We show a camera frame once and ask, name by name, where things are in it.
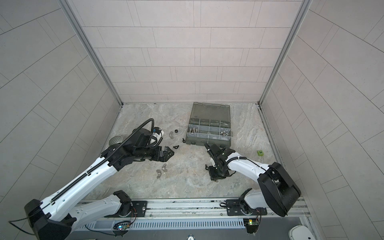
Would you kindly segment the green plastic organizer box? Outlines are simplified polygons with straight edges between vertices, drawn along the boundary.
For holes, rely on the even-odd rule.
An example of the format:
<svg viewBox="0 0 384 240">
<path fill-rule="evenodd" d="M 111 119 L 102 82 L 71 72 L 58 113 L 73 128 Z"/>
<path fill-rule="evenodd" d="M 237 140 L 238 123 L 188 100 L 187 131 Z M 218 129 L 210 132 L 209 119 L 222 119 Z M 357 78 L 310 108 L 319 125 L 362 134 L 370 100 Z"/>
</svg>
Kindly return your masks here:
<svg viewBox="0 0 384 240">
<path fill-rule="evenodd" d="M 230 106 L 194 102 L 185 141 L 188 145 L 215 144 L 220 148 L 230 148 Z"/>
</svg>

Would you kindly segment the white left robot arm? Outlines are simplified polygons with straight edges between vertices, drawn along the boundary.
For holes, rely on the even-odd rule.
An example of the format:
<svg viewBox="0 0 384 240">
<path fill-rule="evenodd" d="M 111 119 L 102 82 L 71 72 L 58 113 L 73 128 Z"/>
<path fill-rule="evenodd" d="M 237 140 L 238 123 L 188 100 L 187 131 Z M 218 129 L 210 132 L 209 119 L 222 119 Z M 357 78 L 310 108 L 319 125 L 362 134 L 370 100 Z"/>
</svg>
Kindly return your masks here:
<svg viewBox="0 0 384 240">
<path fill-rule="evenodd" d="M 56 193 L 39 201 L 31 200 L 25 212 L 33 234 L 39 240 L 64 240 L 75 229 L 102 217 L 133 217 L 131 198 L 124 191 L 79 206 L 78 203 L 100 183 L 134 162 L 167 162 L 174 155 L 160 143 L 164 131 L 137 128 L 121 143 L 104 150 L 76 179 Z"/>
</svg>

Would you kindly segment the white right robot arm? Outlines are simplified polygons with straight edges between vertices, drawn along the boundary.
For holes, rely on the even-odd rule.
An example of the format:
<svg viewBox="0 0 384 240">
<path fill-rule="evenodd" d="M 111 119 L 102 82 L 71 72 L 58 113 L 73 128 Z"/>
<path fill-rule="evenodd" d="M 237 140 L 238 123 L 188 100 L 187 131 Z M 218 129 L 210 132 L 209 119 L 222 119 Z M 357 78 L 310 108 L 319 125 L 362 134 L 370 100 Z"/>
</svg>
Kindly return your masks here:
<svg viewBox="0 0 384 240">
<path fill-rule="evenodd" d="M 243 215 L 252 215 L 266 204 L 275 214 L 285 217 L 301 196 L 301 190 L 281 164 L 262 164 L 215 144 L 204 146 L 213 161 L 212 166 L 206 166 L 212 181 L 240 173 L 258 183 L 260 191 L 247 189 L 235 203 Z"/>
</svg>

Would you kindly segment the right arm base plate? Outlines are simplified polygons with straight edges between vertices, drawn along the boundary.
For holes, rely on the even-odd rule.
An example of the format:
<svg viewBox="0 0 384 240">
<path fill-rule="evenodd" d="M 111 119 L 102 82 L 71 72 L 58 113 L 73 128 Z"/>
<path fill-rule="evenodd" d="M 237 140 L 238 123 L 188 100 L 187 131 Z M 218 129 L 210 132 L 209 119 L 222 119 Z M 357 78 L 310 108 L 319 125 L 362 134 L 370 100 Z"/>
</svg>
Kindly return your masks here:
<svg viewBox="0 0 384 240">
<path fill-rule="evenodd" d="M 228 216 L 266 216 L 266 208 L 252 209 L 244 200 L 225 200 L 220 207 L 226 209 Z"/>
</svg>

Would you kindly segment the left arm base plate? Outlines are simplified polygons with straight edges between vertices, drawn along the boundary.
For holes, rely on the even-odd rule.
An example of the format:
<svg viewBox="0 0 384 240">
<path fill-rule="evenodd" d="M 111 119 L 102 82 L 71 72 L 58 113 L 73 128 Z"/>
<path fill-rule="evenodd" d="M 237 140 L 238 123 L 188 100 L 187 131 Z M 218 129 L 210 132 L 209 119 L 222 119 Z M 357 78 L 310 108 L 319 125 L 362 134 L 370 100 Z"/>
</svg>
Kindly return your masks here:
<svg viewBox="0 0 384 240">
<path fill-rule="evenodd" d="M 147 201 L 131 201 L 123 203 L 114 217 L 120 218 L 133 218 L 133 217 L 144 217 L 147 210 Z"/>
</svg>

